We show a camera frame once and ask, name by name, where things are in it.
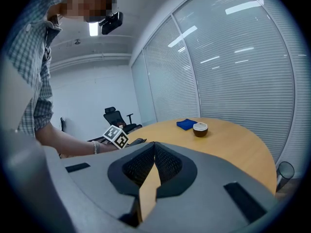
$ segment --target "black office chair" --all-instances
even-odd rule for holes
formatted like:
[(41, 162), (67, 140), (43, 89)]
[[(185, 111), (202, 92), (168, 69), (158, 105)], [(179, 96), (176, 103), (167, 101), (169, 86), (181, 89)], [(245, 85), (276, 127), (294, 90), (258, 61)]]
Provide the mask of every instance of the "black office chair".
[(108, 123), (110, 123), (110, 125), (114, 125), (116, 127), (119, 127), (118, 123), (125, 124), (126, 126), (123, 127), (123, 131), (125, 133), (128, 133), (136, 127), (142, 127), (141, 124), (137, 125), (135, 123), (132, 123), (132, 118), (131, 118), (132, 115), (133, 114), (127, 115), (127, 117), (129, 117), (130, 119), (130, 124), (127, 125), (124, 122), (120, 111), (116, 111), (115, 107), (110, 107), (110, 108), (105, 108), (104, 118), (108, 121)]

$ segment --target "smoke detector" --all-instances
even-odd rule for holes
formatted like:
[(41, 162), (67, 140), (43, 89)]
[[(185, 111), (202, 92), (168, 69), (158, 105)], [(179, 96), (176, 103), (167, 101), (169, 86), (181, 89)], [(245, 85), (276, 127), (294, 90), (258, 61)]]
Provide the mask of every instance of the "smoke detector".
[(81, 43), (80, 39), (76, 39), (76, 40), (74, 41), (74, 44), (75, 44), (75, 45), (79, 45), (80, 43)]

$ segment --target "chair armrest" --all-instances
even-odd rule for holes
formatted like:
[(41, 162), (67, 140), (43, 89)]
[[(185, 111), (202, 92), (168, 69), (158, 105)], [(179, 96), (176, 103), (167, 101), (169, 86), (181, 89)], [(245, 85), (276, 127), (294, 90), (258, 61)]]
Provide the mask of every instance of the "chair armrest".
[(131, 118), (131, 116), (132, 116), (133, 114), (134, 114), (134, 113), (127, 115), (127, 117), (130, 118), (130, 124), (132, 124), (132, 118)]

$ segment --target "black device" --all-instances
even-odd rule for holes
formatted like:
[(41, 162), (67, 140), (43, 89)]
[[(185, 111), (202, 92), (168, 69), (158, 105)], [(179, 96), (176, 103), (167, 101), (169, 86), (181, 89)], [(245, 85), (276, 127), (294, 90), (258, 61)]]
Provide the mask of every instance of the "black device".
[(102, 27), (102, 34), (109, 34), (123, 23), (123, 13), (117, 12), (110, 17), (106, 17), (104, 20), (98, 23)]
[(102, 11), (105, 15), (91, 16), (85, 18), (88, 23), (98, 22), (98, 25), (102, 28), (102, 34), (109, 34), (123, 23), (123, 13), (116, 12), (117, 0), (111, 0), (111, 4), (106, 5), (107, 9)]
[(137, 138), (134, 142), (132, 142), (128, 146), (131, 147), (131, 146), (134, 146), (134, 145), (137, 145), (137, 144), (140, 144), (140, 143), (144, 143), (146, 141), (147, 141), (147, 139)]
[(77, 165), (73, 165), (73, 166), (68, 166), (68, 167), (66, 167), (66, 170), (67, 170), (68, 173), (71, 173), (71, 172), (75, 172), (75, 171), (87, 168), (89, 166), (90, 165), (88, 163), (84, 162), (84, 163), (81, 163), (81, 164), (77, 164)]

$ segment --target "oval table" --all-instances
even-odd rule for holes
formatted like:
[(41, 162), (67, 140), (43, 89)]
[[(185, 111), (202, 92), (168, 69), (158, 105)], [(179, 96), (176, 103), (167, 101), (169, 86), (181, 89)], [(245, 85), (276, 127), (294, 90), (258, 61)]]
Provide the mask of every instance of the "oval table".
[[(147, 142), (157, 141), (178, 145), (195, 151), (212, 154), (237, 166), (266, 186), (271, 193), (276, 192), (276, 166), (264, 142), (250, 130), (219, 119), (190, 118), (208, 125), (205, 137), (196, 137), (192, 131), (177, 127), (175, 119), (158, 122), (129, 134), (129, 142), (137, 138)], [(154, 165), (139, 190), (143, 220), (156, 204), (156, 188), (160, 186), (157, 168)]]

